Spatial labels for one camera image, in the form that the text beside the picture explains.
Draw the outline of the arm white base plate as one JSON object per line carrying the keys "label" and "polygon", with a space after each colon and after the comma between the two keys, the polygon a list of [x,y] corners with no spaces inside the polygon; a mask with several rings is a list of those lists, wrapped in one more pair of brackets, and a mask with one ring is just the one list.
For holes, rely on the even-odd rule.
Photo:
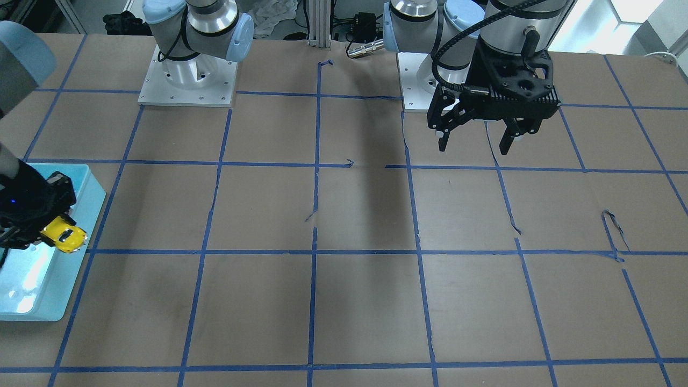
{"label": "arm white base plate", "polygon": [[399,52],[397,64],[404,111],[426,113],[438,85],[432,73],[430,54]]}
{"label": "arm white base plate", "polygon": [[158,61],[153,51],[139,93],[140,105],[230,108],[239,64],[200,54],[189,61]]}

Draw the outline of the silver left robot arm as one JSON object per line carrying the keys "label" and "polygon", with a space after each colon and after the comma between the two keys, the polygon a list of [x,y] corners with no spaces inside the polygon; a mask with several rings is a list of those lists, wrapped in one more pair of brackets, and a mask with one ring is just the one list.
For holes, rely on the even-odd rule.
{"label": "silver left robot arm", "polygon": [[427,125],[445,151],[452,130],[503,121],[499,150],[536,134],[561,105],[548,47],[573,1],[390,1],[383,40],[391,52],[428,54],[433,96]]}

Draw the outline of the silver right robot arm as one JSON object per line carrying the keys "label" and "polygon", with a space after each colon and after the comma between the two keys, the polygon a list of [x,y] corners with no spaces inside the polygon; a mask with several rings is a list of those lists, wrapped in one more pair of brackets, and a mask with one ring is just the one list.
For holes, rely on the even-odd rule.
{"label": "silver right robot arm", "polygon": [[[236,64],[250,51],[255,25],[234,1],[145,1],[145,20],[158,48],[147,72],[143,105],[224,107],[231,104]],[[56,68],[32,30],[2,21],[2,115],[9,113]],[[65,253],[87,234],[70,216],[77,196],[71,179],[43,177],[2,146],[2,248],[44,243]]]}

